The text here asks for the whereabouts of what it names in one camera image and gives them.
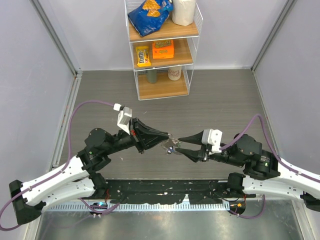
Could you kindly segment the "key with blue tag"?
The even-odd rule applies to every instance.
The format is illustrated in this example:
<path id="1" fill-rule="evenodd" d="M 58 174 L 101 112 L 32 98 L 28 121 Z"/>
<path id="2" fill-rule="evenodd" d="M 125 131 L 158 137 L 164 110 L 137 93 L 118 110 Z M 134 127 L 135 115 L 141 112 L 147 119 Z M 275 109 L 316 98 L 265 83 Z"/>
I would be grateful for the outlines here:
<path id="1" fill-rule="evenodd" d="M 173 147 L 170 146 L 170 147 L 168 148 L 168 150 L 167 150 L 167 153 L 168 153 L 168 154 L 171 154 L 171 153 L 173 152 L 173 150 L 174 150 Z"/>

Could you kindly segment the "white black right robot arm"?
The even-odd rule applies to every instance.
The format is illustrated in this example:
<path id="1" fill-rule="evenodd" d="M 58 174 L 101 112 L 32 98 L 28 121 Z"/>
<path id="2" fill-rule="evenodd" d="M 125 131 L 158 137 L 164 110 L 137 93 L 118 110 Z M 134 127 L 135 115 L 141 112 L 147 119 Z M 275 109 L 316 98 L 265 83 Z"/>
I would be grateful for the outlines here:
<path id="1" fill-rule="evenodd" d="M 236 166 L 243 173 L 228 176 L 226 191 L 232 197 L 245 195 L 271 195 L 303 202 L 305 206 L 320 210 L 320 176 L 297 167 L 278 155 L 266 151 L 260 142 L 244 134 L 231 146 L 222 143 L 218 129 L 181 137 L 179 141 L 199 145 L 199 150 L 176 148 L 191 161 L 209 160 Z"/>

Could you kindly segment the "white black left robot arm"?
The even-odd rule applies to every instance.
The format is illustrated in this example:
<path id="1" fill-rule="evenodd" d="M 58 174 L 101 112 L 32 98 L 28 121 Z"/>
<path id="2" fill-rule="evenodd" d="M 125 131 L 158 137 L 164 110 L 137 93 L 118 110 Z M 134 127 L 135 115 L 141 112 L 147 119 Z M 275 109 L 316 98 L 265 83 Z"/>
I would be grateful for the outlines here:
<path id="1" fill-rule="evenodd" d="M 103 198 L 107 184 L 99 171 L 111 162 L 109 155 L 135 147 L 143 153 L 169 139 L 169 134 L 145 125 L 138 118 L 128 120 L 118 133 L 94 128 L 85 139 L 85 148 L 65 164 L 22 182 L 9 184 L 17 224 L 30 223 L 49 207 L 78 198 Z"/>

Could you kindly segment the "metal key organizer with rings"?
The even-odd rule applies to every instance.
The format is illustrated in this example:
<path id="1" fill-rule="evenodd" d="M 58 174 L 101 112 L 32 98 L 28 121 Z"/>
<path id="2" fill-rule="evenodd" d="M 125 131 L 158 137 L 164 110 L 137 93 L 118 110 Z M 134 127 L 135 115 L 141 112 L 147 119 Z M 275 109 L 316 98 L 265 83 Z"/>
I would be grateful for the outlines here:
<path id="1" fill-rule="evenodd" d="M 160 145 L 163 149 L 165 149 L 167 155 L 182 155 L 181 153 L 176 151 L 176 142 L 180 142 L 178 139 L 173 138 L 173 136 L 170 134 L 168 139 L 163 141 Z M 173 147 L 173 152 L 171 154 L 167 153 L 167 150 L 169 147 Z"/>

